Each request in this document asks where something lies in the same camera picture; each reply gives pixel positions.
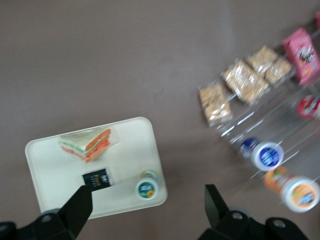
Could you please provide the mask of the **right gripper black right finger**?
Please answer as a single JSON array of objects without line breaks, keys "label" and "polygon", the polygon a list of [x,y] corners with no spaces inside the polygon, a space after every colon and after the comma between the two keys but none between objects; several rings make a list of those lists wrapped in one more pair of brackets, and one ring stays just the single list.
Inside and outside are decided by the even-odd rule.
[{"label": "right gripper black right finger", "polygon": [[230,209],[214,184],[204,188],[204,208],[210,228],[200,240],[307,240],[292,221],[270,217],[265,223],[254,220],[238,209]]}]

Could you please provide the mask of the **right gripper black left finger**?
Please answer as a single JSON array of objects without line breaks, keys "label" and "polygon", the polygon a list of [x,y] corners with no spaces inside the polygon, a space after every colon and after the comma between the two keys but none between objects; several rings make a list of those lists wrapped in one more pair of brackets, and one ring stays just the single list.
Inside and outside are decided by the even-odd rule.
[{"label": "right gripper black left finger", "polygon": [[30,224],[17,228],[12,221],[0,223],[2,240],[75,240],[93,211],[92,191],[81,186],[58,210],[40,215]]}]

